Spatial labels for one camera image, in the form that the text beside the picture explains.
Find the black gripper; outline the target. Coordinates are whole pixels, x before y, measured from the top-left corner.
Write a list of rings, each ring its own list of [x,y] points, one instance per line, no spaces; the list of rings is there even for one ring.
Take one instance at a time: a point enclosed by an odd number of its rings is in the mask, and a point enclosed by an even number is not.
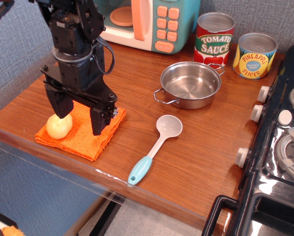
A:
[[[103,81],[105,71],[102,45],[87,46],[81,54],[68,54],[53,47],[58,65],[44,66],[45,89],[50,104],[59,118],[65,118],[77,101],[90,109],[94,136],[101,135],[113,116],[117,96]]]

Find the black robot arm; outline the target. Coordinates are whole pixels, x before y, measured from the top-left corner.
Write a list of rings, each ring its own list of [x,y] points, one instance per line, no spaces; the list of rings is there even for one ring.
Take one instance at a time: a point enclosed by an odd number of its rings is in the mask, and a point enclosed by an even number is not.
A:
[[[104,49],[111,46],[100,36],[104,16],[91,0],[39,0],[41,14],[52,39],[57,65],[43,66],[47,97],[59,118],[66,117],[75,101],[89,107],[92,132],[101,134],[118,114],[117,95],[105,84]]]

